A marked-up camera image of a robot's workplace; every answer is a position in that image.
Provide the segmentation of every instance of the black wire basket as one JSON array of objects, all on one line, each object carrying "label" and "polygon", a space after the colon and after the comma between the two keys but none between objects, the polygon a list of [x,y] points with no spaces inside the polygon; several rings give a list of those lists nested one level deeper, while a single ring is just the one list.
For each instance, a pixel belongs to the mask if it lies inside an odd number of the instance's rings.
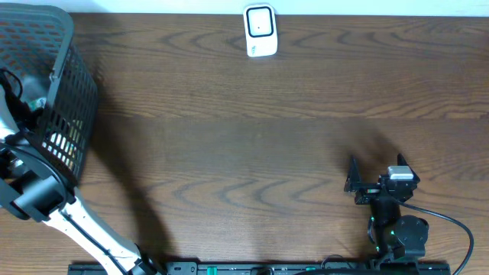
[{"label": "black wire basket", "polygon": [[[21,81],[21,101],[42,108],[27,140],[77,184],[96,116],[98,92],[73,43],[73,20],[52,6],[0,3],[0,68]],[[18,81],[9,77],[14,89]]]}]

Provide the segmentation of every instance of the wooden table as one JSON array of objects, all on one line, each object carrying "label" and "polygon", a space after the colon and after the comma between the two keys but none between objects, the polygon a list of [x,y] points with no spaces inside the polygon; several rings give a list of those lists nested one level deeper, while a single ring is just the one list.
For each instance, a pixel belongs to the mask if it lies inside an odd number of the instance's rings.
[{"label": "wooden table", "polygon": [[[375,180],[404,153],[414,205],[474,232],[489,263],[489,19],[278,16],[251,59],[241,16],[73,15],[101,103],[81,190],[161,260],[321,260],[374,251],[348,157]],[[468,247],[430,224],[426,258]],[[92,258],[58,231],[0,214],[0,274],[65,274]]]}]

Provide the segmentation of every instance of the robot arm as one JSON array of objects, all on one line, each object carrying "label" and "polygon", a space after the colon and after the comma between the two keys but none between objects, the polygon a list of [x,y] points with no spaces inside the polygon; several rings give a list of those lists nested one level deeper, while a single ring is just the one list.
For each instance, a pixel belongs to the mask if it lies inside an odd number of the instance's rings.
[{"label": "robot arm", "polygon": [[68,179],[30,146],[20,128],[27,129],[36,114],[15,95],[1,73],[0,84],[0,206],[18,218],[32,218],[63,232],[108,275],[164,274],[136,244],[101,220],[78,188],[66,184]]},{"label": "robot arm", "polygon": [[75,202],[49,215],[44,224],[56,228],[89,252],[108,274],[126,274],[138,265],[141,253],[133,242],[108,226],[85,203],[78,188]]}]

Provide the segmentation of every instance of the wood grain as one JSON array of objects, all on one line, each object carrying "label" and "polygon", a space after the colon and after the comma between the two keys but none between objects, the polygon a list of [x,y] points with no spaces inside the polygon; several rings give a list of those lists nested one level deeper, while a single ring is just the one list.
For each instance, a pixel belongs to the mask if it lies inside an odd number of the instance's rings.
[{"label": "wood grain", "polygon": [[[412,204],[474,232],[464,273],[489,269],[489,19],[278,16],[279,51],[246,56],[242,17],[73,15],[101,92],[81,182],[90,205],[161,260],[361,257],[368,207],[342,192],[398,152]],[[430,223],[452,269],[465,233]],[[0,274],[66,273],[92,258],[0,212]]]}]

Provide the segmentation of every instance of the green led light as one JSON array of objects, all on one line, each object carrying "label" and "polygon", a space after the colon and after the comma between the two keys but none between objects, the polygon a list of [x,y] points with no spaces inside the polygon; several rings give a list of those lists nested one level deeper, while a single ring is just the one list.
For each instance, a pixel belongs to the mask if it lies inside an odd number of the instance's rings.
[{"label": "green led light", "polygon": [[217,275],[217,267],[207,267],[207,275]]}]

